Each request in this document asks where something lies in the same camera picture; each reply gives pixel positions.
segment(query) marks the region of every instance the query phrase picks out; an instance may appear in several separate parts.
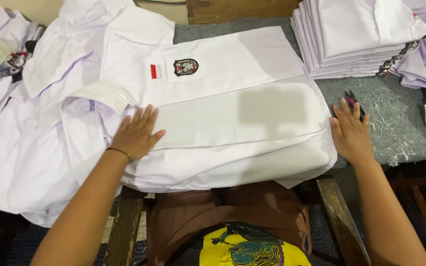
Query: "brown pants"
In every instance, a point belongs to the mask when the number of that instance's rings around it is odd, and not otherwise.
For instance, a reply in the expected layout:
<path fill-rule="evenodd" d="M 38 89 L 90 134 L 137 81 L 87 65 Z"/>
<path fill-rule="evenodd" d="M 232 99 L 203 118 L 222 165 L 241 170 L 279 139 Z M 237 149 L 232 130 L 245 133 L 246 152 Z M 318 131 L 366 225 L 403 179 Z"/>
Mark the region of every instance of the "brown pants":
<path fill-rule="evenodd" d="M 147 261 L 163 266 L 198 231 L 218 223 L 246 222 L 311 252 L 305 208 L 293 190 L 266 181 L 211 190 L 156 194 L 147 217 Z"/>

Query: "hand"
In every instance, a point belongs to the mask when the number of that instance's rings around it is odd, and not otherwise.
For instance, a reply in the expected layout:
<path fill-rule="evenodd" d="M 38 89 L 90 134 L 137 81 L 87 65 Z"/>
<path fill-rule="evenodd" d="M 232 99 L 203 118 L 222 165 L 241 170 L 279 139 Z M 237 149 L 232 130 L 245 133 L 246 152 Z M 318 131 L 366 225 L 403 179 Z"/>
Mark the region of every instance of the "hand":
<path fill-rule="evenodd" d="M 151 135 L 158 114 L 157 108 L 152 112 L 152 105 L 148 105 L 144 114 L 142 108 L 137 109 L 132 122 L 126 116 L 113 138 L 111 148 L 124 151 L 133 161 L 144 157 L 166 132 L 161 130 Z"/>
<path fill-rule="evenodd" d="M 336 150 L 352 166 L 367 164 L 374 160 L 373 145 L 369 137 L 369 114 L 359 121 L 359 103 L 354 106 L 353 114 L 344 99 L 341 110 L 333 105 L 336 118 L 330 119 L 331 132 Z"/>

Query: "yellow patterned fabric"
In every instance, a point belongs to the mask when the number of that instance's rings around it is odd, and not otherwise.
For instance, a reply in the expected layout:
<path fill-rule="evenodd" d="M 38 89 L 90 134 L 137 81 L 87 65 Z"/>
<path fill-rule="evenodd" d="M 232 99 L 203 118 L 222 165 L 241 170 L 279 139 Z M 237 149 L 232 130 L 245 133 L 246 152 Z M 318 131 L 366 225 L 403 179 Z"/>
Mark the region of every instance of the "yellow patterned fabric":
<path fill-rule="evenodd" d="M 205 235 L 199 262 L 200 266 L 311 266 L 298 247 L 237 224 Z"/>

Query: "red and white flag patch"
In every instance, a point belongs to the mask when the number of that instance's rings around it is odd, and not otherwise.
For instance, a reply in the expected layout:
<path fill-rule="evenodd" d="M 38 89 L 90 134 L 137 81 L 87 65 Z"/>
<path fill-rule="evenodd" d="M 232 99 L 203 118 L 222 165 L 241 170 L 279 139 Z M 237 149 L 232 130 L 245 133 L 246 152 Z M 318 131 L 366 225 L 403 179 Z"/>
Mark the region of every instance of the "red and white flag patch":
<path fill-rule="evenodd" d="M 152 79 L 160 79 L 160 65 L 151 65 L 151 77 Z"/>

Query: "stack of folded shirts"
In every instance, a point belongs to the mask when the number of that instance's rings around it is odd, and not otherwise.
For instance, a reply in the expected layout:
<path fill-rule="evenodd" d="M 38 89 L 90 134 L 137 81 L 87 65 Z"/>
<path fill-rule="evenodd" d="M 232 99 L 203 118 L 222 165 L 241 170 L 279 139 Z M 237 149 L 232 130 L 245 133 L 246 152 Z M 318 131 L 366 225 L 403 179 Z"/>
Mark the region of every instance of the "stack of folded shirts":
<path fill-rule="evenodd" d="M 385 76 L 426 36 L 401 0 L 305 0 L 290 21 L 314 79 Z"/>

